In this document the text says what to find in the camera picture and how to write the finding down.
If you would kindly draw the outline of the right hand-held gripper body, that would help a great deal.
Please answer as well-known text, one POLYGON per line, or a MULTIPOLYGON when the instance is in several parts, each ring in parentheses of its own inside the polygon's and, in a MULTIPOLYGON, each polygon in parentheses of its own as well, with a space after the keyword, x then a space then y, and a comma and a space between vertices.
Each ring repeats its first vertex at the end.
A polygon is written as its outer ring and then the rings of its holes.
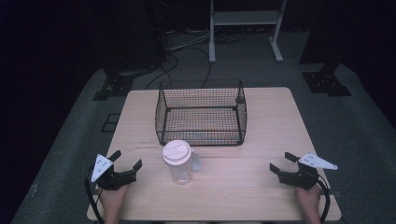
POLYGON ((330 163, 312 153, 306 153, 298 158, 299 160, 295 162, 298 165, 298 171, 294 173, 280 171, 277 175, 280 183, 303 189, 311 189, 320 183, 318 168, 328 170, 338 169, 336 164, 330 163))

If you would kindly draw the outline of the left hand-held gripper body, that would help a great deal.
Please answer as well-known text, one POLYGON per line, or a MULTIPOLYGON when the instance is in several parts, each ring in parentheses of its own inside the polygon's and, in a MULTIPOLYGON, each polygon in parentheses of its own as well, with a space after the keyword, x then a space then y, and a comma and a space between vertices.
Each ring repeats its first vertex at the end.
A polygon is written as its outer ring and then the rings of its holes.
POLYGON ((106 190, 117 190, 122 186, 136 181, 136 172, 131 170, 117 173, 114 171, 114 162, 101 154, 96 156, 91 182, 96 183, 99 188, 106 190))

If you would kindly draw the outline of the clear cup with white lid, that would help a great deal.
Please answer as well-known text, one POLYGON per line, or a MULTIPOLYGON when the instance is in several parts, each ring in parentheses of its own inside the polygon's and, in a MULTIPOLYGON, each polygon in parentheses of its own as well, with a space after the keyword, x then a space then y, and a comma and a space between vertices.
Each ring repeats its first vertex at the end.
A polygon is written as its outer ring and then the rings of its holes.
POLYGON ((172 178, 179 185, 192 181, 192 174, 201 170, 199 154, 185 141, 173 140, 163 148, 163 160, 172 178))

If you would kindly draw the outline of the black wire mesh basket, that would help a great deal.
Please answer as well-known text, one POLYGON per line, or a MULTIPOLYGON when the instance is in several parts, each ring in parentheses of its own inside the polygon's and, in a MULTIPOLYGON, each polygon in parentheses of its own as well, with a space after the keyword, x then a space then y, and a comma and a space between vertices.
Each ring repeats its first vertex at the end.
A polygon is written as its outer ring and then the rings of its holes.
POLYGON ((247 100, 239 79, 160 83, 155 131, 163 146, 173 140, 198 147, 240 146, 247 125, 247 100))

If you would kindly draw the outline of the person's left hand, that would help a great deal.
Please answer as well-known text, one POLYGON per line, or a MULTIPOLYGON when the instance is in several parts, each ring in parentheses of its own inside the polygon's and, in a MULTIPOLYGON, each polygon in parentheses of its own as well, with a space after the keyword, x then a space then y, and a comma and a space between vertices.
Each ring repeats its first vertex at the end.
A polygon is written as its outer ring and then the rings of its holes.
POLYGON ((102 190, 99 200, 104 208, 105 219, 119 216, 128 188, 129 185, 125 185, 117 190, 102 190))

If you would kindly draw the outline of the person's right hand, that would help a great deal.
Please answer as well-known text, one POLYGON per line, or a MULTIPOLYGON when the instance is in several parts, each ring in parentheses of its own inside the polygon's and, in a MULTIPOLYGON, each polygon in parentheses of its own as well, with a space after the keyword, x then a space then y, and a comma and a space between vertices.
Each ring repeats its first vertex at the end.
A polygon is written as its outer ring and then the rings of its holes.
POLYGON ((295 199, 304 217, 318 216, 320 193, 321 189, 318 185, 311 189, 295 188, 295 199))

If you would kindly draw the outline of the black metal stand base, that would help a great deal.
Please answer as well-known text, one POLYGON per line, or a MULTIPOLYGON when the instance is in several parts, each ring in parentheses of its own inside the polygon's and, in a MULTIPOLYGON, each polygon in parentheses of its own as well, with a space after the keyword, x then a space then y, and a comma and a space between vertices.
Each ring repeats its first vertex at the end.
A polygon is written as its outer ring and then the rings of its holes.
POLYGON ((93 96, 94 101, 105 101, 108 97, 126 96, 132 89, 133 76, 123 76, 115 66, 106 66, 104 72, 106 80, 102 88, 93 96))
POLYGON ((327 93, 331 97, 351 96, 349 89, 336 77, 338 63, 325 63, 319 71, 303 72, 312 93, 327 93))

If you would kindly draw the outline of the white metal desk frame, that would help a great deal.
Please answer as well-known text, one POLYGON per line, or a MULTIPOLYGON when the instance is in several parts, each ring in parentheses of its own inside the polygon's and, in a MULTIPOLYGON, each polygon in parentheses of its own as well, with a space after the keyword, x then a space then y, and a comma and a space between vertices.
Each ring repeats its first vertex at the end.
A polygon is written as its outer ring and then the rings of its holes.
POLYGON ((211 63, 216 61, 216 27, 236 25, 274 25, 275 30, 273 35, 269 37, 269 43, 276 61, 278 63, 282 63, 284 59, 277 45, 277 39, 287 2, 288 0, 282 0, 278 10, 220 12, 214 10, 214 0, 210 0, 208 60, 211 63))

